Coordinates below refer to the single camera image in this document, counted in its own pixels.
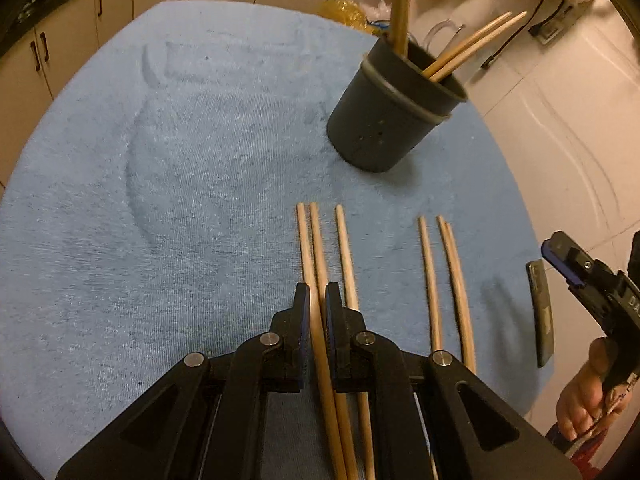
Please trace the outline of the person right hand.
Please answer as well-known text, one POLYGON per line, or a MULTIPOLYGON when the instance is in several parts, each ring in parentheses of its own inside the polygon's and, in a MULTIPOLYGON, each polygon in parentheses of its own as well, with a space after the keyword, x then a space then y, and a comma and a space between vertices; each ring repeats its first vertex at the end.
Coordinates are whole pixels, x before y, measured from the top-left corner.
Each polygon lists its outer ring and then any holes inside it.
POLYGON ((588 434, 594 437, 612 426, 631 401, 632 393, 615 403, 625 387, 619 385, 604 393, 603 379, 608 376, 611 361, 617 356, 614 342, 595 339, 589 347, 588 360, 562 390, 555 414, 560 434, 570 442, 588 434))

